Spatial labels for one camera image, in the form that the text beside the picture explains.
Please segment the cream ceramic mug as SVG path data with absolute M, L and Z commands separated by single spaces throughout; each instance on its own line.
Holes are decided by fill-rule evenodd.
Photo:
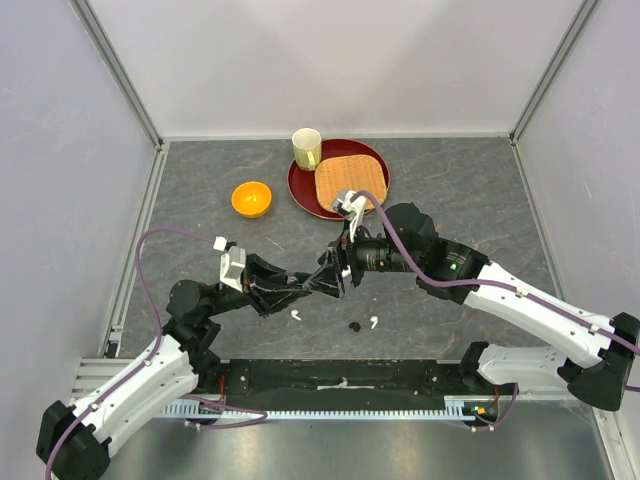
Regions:
M 314 171 L 321 161 L 322 137 L 312 128 L 301 128 L 291 137 L 294 161 L 305 171 Z

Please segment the aluminium frame rail right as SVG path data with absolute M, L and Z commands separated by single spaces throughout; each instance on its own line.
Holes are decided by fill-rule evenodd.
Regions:
M 540 79 L 536 83 L 524 109 L 510 131 L 509 139 L 512 146 L 518 145 L 599 5 L 599 0 L 583 0 L 580 2 L 576 13 L 555 48 Z

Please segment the woven bamboo square tray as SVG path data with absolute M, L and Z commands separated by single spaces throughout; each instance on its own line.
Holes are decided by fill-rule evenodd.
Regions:
M 382 204 L 387 197 L 386 165 L 365 154 L 332 157 L 315 169 L 316 198 L 321 207 L 331 204 L 342 190 L 370 192 Z

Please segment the dark red round tray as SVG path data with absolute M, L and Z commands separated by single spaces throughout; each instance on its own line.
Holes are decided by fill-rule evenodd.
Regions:
M 333 157 L 363 154 L 373 157 L 380 165 L 384 176 L 386 190 L 391 185 L 391 173 L 384 158 L 371 146 L 353 139 L 328 139 L 322 141 L 322 160 Z M 317 201 L 314 173 L 302 170 L 292 161 L 287 184 L 295 202 L 306 212 L 318 218 L 340 221 L 342 217 L 333 211 L 323 208 Z

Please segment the orange bowl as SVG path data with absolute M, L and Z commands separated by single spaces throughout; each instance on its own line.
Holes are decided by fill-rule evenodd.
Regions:
M 272 191 L 266 184 L 248 181 L 233 191 L 231 205 L 241 216 L 254 219 L 264 216 L 269 211 L 272 199 Z

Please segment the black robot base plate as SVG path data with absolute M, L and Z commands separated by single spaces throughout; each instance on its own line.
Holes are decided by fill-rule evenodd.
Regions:
M 232 406 L 270 411 L 435 410 L 446 396 L 493 397 L 471 368 L 435 360 L 233 359 L 198 382 Z

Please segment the aluminium frame rail left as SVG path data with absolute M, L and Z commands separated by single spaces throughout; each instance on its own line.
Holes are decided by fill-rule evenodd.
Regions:
M 115 47 L 102 25 L 90 1 L 71 0 L 70 4 L 83 24 L 87 34 L 96 47 L 107 69 L 112 75 L 124 99 L 131 108 L 134 116 L 144 133 L 156 149 L 163 146 L 163 138 L 155 126 L 140 95 L 138 94 L 124 64 L 119 58 Z

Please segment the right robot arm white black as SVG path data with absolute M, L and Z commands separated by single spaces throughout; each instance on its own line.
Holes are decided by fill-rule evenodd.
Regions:
M 384 212 L 376 237 L 345 212 L 341 235 L 318 263 L 337 284 L 358 286 L 367 271 L 407 272 L 429 295 L 489 313 L 543 341 L 541 347 L 472 344 L 458 381 L 477 394 L 492 385 L 560 389 L 593 407 L 617 411 L 639 352 L 639 321 L 589 312 L 541 291 L 486 255 L 436 232 L 431 217 L 412 203 Z

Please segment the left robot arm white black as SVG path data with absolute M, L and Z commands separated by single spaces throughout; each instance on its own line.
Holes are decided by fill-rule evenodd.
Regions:
M 44 412 L 36 454 L 48 479 L 98 479 L 127 441 L 164 407 L 219 382 L 220 359 L 210 346 L 221 327 L 213 317 L 245 306 L 265 317 L 327 287 L 322 272 L 289 272 L 233 247 L 221 257 L 215 284 L 180 280 L 171 289 L 169 320 L 146 349 L 87 396 Z

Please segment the aluminium frame rail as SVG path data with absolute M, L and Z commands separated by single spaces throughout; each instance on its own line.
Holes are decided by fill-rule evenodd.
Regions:
M 155 126 L 140 95 L 138 94 L 124 64 L 119 58 L 115 47 L 102 25 L 90 1 L 71 0 L 70 4 L 83 24 L 87 34 L 96 47 L 107 69 L 112 75 L 124 99 L 131 108 L 134 116 L 144 133 L 156 149 L 163 146 L 163 138 Z
M 580 2 L 576 13 L 555 48 L 540 79 L 536 83 L 524 109 L 510 131 L 509 139 L 512 146 L 518 145 L 599 5 L 599 0 L 583 0 Z

